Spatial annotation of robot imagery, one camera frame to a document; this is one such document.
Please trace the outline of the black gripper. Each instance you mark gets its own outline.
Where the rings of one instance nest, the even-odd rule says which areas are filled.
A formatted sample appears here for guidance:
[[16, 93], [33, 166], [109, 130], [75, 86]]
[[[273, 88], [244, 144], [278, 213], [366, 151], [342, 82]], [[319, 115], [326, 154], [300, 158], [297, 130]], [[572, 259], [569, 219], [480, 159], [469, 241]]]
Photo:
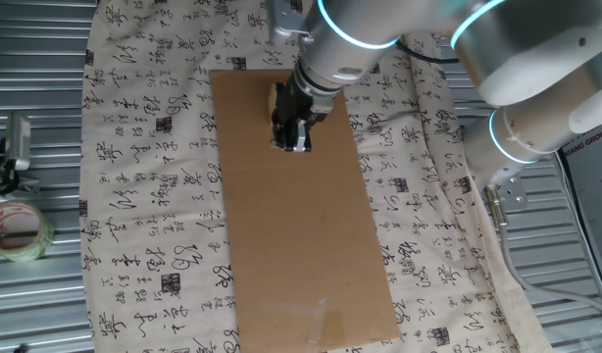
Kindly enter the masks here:
[[316, 91], [304, 83], [299, 84], [295, 76], [292, 76], [286, 84], [278, 83], [275, 107], [271, 114], [273, 125], [271, 145], [279, 150], [291, 150], [292, 142], [286, 124], [292, 122], [295, 125], [298, 120], [301, 120], [297, 124], [293, 152], [311, 152], [312, 143], [308, 127], [326, 119], [333, 108], [336, 95], [337, 90]]

